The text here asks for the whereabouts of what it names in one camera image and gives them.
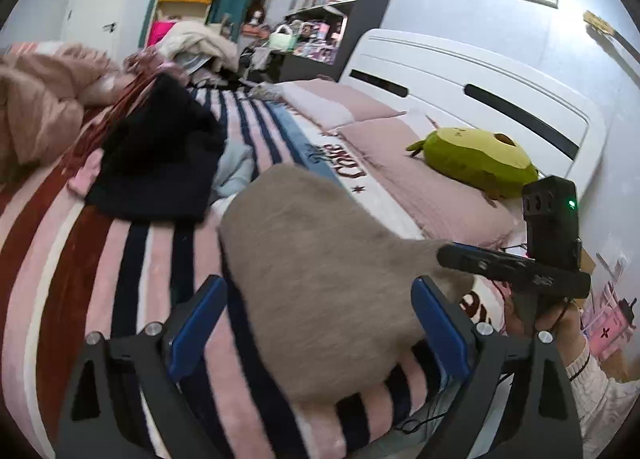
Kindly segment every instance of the human hand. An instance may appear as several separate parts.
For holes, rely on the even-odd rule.
[[[560,302],[550,307],[536,320],[536,329],[538,331],[548,331],[556,323],[562,310],[564,302]],[[504,325],[509,335],[526,334],[524,324],[515,310],[513,298],[506,296],[504,299]],[[571,302],[562,318],[556,324],[556,347],[562,358],[565,367],[571,365],[580,356],[586,345],[585,337],[580,331],[580,311],[578,306]]]

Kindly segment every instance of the pink clothing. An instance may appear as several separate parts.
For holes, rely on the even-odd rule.
[[[100,173],[100,163],[103,155],[103,149],[94,150],[86,158],[84,166],[78,170],[78,173],[66,182],[66,187],[79,197],[85,198]]]
[[[168,20],[158,20],[157,22],[153,22],[146,46],[150,47],[152,45],[156,45],[166,36],[174,25],[175,22],[169,22]]]

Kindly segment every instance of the blue gripper pad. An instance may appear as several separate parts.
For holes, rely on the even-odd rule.
[[[473,323],[458,305],[449,302],[429,277],[414,280],[411,304],[427,343],[447,374],[463,381],[476,358]]]
[[[191,301],[183,305],[190,312],[170,342],[167,366],[169,376],[176,382],[190,375],[202,357],[209,335],[226,305],[225,280],[211,275]]]

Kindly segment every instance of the brown blanket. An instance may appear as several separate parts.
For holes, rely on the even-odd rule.
[[[441,241],[396,237],[343,188],[293,166],[242,192],[220,233],[260,357],[293,403],[336,403],[385,380],[424,336],[416,277],[453,302],[472,288],[437,264]]]
[[[79,96],[113,70],[106,55],[7,54],[0,58],[0,183],[18,166],[50,164],[76,140]]]

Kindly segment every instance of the pink and navy striped blanket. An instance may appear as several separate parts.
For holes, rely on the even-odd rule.
[[[194,90],[193,96],[229,137],[254,149],[254,178],[277,163],[303,166],[342,184],[407,238],[419,237],[341,140],[310,135],[295,113],[242,93]],[[84,335],[130,335],[164,321],[211,274],[228,280],[228,307],[180,389],[224,457],[340,459],[382,436],[446,384],[420,342],[374,389],[332,406],[290,404],[260,359],[220,249],[216,209],[197,226],[111,219],[70,194],[68,177],[55,164],[0,190],[2,424],[19,430],[43,457],[53,457],[66,381]],[[493,293],[480,288],[463,307],[474,319],[497,321],[494,304]],[[129,399],[142,444],[167,457],[134,381]]]

